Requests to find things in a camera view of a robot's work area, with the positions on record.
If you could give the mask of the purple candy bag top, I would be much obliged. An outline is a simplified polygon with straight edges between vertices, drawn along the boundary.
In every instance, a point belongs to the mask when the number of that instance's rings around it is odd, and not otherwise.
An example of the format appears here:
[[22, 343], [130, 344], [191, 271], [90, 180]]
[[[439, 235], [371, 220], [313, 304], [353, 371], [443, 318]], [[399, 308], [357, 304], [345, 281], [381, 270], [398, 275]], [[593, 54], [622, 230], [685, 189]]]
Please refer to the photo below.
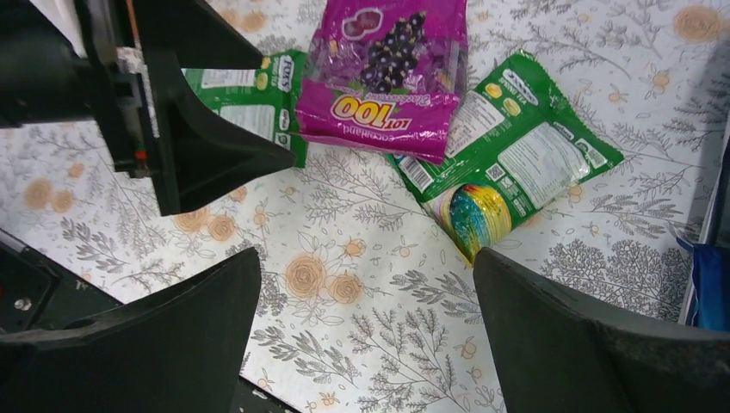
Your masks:
[[300, 135], [439, 164], [467, 58], [464, 1], [330, 1], [295, 106]]

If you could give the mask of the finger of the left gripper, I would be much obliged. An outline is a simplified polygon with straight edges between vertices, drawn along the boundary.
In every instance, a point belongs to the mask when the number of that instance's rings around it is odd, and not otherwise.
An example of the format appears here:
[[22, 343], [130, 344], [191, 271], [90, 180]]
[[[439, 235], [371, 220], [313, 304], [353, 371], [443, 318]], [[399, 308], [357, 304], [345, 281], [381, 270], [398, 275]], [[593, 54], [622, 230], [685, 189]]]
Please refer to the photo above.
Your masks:
[[136, 1], [133, 12], [158, 124], [153, 187], [161, 215], [190, 213], [295, 155], [209, 109], [184, 69], [257, 69], [262, 53], [205, 1]]

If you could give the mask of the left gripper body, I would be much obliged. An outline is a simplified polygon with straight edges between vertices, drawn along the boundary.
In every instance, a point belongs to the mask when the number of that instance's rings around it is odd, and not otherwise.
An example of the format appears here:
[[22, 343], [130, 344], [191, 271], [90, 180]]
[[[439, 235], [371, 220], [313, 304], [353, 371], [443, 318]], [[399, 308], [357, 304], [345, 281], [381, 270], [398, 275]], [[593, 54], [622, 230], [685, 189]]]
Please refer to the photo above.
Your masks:
[[120, 58], [139, 38], [129, 1], [3, 1], [1, 127], [93, 120], [114, 169], [152, 173], [143, 77]]

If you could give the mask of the green candy bag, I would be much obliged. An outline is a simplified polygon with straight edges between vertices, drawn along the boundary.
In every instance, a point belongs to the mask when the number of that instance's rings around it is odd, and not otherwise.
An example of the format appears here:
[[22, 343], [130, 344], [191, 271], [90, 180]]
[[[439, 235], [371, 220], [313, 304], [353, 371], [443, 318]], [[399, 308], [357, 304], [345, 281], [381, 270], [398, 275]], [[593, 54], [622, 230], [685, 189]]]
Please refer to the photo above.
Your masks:
[[390, 157], [405, 187], [467, 262], [569, 188], [622, 160], [524, 50], [462, 98], [441, 164]]
[[184, 69], [197, 97], [221, 118], [268, 139], [306, 164], [308, 143], [294, 112], [301, 95], [306, 53], [287, 50], [267, 56], [256, 70]]

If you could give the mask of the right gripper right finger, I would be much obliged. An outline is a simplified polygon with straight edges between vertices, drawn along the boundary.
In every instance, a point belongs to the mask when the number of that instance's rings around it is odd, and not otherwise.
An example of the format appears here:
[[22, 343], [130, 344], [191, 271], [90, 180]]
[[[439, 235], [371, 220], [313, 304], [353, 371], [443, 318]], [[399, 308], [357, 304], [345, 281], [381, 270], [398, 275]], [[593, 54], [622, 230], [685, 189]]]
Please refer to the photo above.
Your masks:
[[490, 249], [473, 278], [509, 412], [728, 411], [728, 333], [625, 310]]

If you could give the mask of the lower blue candy bag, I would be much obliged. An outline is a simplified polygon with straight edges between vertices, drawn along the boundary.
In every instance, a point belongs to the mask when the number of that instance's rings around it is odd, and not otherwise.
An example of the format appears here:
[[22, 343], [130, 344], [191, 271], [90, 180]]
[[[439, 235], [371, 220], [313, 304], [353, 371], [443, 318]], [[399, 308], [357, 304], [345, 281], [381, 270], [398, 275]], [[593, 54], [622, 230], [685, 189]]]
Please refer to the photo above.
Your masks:
[[692, 259], [690, 289], [681, 323], [729, 332], [729, 248], [688, 243], [681, 238], [677, 243]]

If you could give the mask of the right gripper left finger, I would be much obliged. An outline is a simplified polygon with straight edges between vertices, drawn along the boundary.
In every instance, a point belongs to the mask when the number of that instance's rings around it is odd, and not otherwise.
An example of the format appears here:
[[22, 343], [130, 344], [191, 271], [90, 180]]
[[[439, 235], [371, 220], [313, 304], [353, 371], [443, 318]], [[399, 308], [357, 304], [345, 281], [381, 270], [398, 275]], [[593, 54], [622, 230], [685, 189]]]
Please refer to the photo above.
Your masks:
[[229, 411], [261, 277], [249, 248], [61, 330], [2, 336], [2, 411]]

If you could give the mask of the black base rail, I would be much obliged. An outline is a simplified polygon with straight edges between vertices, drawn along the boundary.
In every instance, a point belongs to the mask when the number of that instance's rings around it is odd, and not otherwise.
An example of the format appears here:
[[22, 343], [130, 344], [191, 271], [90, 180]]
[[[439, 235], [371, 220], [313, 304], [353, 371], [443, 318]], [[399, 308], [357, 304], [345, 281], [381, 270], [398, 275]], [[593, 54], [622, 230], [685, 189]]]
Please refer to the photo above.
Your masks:
[[121, 306], [81, 276], [1, 231], [1, 332], [64, 330]]

